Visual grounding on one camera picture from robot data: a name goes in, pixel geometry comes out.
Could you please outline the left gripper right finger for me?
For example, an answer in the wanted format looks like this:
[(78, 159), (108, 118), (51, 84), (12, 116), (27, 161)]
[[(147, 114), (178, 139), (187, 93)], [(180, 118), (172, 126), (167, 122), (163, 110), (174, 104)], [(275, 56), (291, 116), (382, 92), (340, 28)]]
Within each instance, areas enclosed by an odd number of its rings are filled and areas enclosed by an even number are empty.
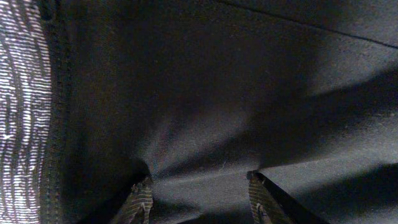
[(257, 170), (246, 176), (255, 224), (328, 224)]

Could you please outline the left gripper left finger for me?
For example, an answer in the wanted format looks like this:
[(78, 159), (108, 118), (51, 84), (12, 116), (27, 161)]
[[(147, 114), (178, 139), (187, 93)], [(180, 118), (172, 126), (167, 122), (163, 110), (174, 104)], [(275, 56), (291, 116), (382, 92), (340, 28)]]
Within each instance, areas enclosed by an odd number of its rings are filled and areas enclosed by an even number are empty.
[(145, 177), (134, 184), (110, 224), (149, 224), (150, 211), (153, 207), (152, 183), (150, 177)]

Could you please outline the black leggings with grey waistband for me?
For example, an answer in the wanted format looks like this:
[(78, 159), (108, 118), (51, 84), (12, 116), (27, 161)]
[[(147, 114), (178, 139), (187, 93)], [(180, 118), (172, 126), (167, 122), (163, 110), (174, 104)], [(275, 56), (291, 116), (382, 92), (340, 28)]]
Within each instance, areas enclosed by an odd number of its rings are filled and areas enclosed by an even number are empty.
[(252, 170), (397, 222), (396, 1), (1, 2), (2, 223), (254, 223)]

